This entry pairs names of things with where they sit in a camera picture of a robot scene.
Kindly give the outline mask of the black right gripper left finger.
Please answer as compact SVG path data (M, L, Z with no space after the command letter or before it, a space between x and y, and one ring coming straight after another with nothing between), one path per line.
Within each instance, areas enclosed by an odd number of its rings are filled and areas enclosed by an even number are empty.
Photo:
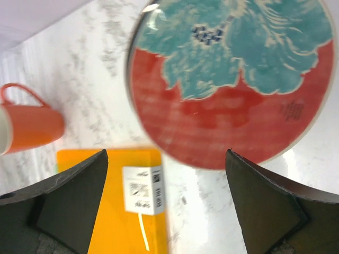
M1 253L87 253L108 171L106 150L1 195Z

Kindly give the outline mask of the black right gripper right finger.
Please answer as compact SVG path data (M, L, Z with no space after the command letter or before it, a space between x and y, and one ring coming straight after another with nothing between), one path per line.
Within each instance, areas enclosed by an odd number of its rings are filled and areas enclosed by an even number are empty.
M226 175L247 253L338 253L338 195L265 169L232 150Z

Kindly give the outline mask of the red teal floral plate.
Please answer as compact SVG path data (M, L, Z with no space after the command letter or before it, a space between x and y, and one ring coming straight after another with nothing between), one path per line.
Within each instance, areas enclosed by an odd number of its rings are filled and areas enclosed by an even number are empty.
M298 143L331 92L335 56L324 1L148 1L126 86L162 152L220 170L229 149L262 163Z

